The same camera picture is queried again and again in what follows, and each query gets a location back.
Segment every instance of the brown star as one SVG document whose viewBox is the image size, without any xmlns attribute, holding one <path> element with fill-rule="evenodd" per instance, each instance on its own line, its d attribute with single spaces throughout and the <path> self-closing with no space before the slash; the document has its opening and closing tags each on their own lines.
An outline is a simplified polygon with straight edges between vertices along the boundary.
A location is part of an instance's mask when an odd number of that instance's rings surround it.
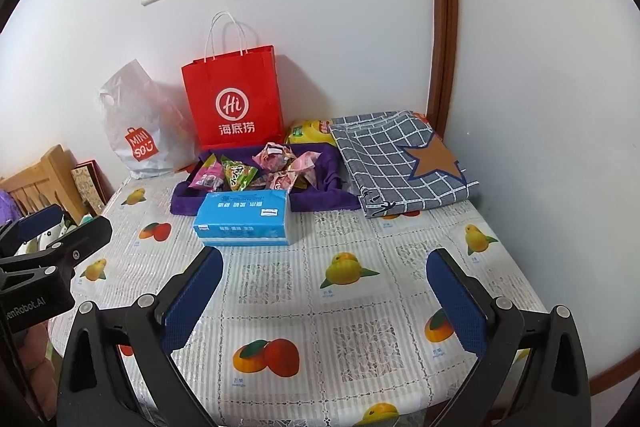
<svg viewBox="0 0 640 427">
<path fill-rule="evenodd" d="M 458 167 L 458 160 L 453 153 L 444 146 L 442 140 L 431 134 L 427 145 L 422 147 L 400 146 L 411 158 L 416 160 L 414 171 L 409 176 L 409 181 L 417 180 L 434 172 L 440 172 L 466 184 L 465 176 Z"/>
</svg>

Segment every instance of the purple fabric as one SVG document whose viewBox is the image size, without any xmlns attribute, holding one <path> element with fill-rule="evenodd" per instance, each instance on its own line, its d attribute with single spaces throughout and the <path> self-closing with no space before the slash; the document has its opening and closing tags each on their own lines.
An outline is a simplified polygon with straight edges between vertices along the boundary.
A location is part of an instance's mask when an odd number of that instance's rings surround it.
<svg viewBox="0 0 640 427">
<path fill-rule="evenodd" d="M 316 161 L 316 178 L 318 179 L 318 188 L 308 187 L 293 188 L 289 194 L 291 210 L 293 212 L 312 212 L 314 210 L 338 210 L 346 208 L 348 210 L 357 210 L 360 208 L 358 198 L 342 190 L 342 181 L 338 176 L 338 167 L 340 166 L 340 152 L 333 145 L 328 143 L 294 143 L 290 144 L 293 154 L 300 156 L 306 151 L 316 151 L 320 153 Z M 215 149 L 202 152 L 200 154 L 200 162 L 195 166 L 187 181 L 180 182 L 176 185 L 174 193 L 171 197 L 171 213 L 179 216 L 195 216 L 198 213 L 200 205 L 204 201 L 205 192 L 189 188 L 189 184 L 211 153 L 215 153 L 217 158 L 226 156 L 230 160 L 242 162 L 246 165 L 258 166 L 255 164 L 252 156 L 255 156 L 262 150 L 262 147 L 238 147 L 235 149 Z M 256 177 L 263 174 L 260 168 Z"/>
<path fill-rule="evenodd" d="M 22 217 L 14 199 L 4 190 L 0 190 L 0 225 L 7 221 L 17 221 Z"/>
</svg>

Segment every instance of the white circle logo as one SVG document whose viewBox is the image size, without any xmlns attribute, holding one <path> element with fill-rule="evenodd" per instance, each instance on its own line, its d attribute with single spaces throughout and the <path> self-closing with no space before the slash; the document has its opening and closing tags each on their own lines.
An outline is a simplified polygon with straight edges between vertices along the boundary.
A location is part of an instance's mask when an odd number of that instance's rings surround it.
<svg viewBox="0 0 640 427">
<path fill-rule="evenodd" d="M 235 87 L 223 89 L 216 97 L 216 111 L 225 120 L 241 120 L 248 110 L 249 99 L 241 90 Z"/>
</svg>

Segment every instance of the yellow snack bag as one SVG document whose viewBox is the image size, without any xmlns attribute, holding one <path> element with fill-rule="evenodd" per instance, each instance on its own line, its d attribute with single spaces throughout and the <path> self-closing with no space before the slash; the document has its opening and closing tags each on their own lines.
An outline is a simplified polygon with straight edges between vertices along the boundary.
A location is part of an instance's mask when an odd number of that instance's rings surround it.
<svg viewBox="0 0 640 427">
<path fill-rule="evenodd" d="M 330 143 L 335 146 L 334 137 L 329 132 L 329 120 L 305 120 L 294 122 L 285 143 Z"/>
</svg>

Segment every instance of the metal bolt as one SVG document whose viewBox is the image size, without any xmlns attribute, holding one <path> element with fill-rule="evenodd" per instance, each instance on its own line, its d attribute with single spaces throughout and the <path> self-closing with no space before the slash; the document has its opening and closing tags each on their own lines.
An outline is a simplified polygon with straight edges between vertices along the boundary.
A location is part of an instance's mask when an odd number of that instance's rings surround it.
<svg viewBox="0 0 640 427">
<path fill-rule="evenodd" d="M 566 306 L 562 306 L 562 304 L 560 304 L 558 308 L 556 308 L 556 313 L 564 319 L 568 319 L 571 316 L 569 308 L 567 308 Z"/>
<path fill-rule="evenodd" d="M 94 305 L 89 302 L 89 301 L 84 301 L 82 304 L 80 304 L 80 307 L 78 308 L 78 311 L 81 314 L 85 314 L 91 311 L 91 309 L 94 307 Z"/>
<path fill-rule="evenodd" d="M 498 297 L 495 299 L 495 305 L 501 310 L 510 310 L 513 303 L 507 297 Z"/>
<path fill-rule="evenodd" d="M 149 306 L 154 303 L 154 300 L 154 296 L 147 293 L 138 298 L 138 306 L 141 308 L 149 308 Z"/>
</svg>

